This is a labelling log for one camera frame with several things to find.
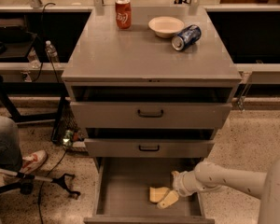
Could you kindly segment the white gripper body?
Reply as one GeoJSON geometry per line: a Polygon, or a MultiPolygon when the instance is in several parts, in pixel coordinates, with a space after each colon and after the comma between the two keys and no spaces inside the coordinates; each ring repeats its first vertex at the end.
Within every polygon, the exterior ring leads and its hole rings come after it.
{"type": "Polygon", "coordinates": [[[188,197],[195,192],[203,191],[205,185],[200,182],[193,171],[184,171],[173,177],[173,189],[181,196],[188,197]]]}

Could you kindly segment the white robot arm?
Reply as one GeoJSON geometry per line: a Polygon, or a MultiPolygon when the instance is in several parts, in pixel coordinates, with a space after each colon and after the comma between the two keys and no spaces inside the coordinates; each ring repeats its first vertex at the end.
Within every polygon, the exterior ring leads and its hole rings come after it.
{"type": "Polygon", "coordinates": [[[228,169],[210,161],[199,162],[192,171],[172,171],[172,188],[150,188],[149,200],[159,209],[180,197],[229,187],[260,199],[258,224],[280,224],[280,158],[267,173],[228,169]]]}

